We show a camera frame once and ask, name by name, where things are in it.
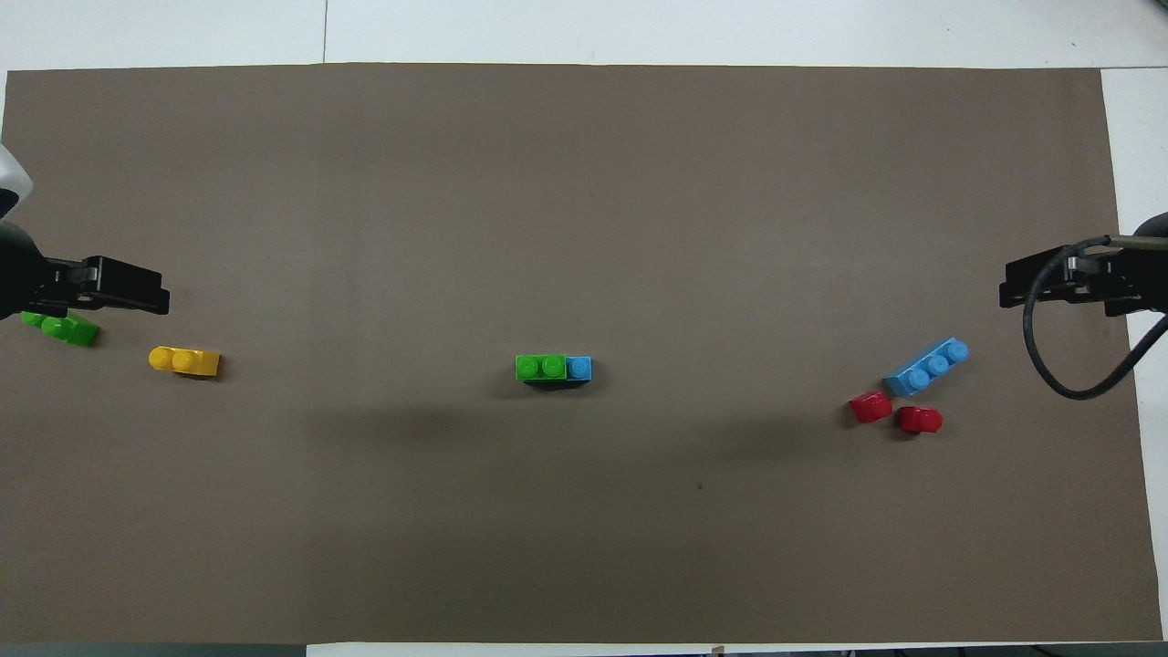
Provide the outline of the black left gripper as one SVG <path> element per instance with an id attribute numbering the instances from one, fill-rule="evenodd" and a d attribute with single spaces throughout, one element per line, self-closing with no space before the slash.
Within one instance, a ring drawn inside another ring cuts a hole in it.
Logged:
<path id="1" fill-rule="evenodd" d="M 63 318 L 70 310 L 92 310 L 83 297 L 85 274 L 96 307 L 171 313 L 171 291 L 162 275 L 105 256 L 79 261 L 47 258 L 18 224 L 1 224 L 1 318 L 34 312 Z"/>

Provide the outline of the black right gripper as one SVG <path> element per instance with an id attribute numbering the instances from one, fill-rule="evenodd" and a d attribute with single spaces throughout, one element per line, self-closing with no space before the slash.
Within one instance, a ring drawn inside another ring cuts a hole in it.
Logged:
<path id="1" fill-rule="evenodd" d="M 1033 297 L 1040 302 L 1071 304 L 1101 303 L 1104 313 L 1122 317 L 1136 312 L 1164 313 L 1167 304 L 1167 254 L 1164 249 L 1134 245 L 1094 249 L 1059 261 L 1031 293 L 1035 279 L 1068 245 L 1055 245 L 1006 263 L 1004 282 L 997 284 L 999 307 L 1022 307 Z"/>

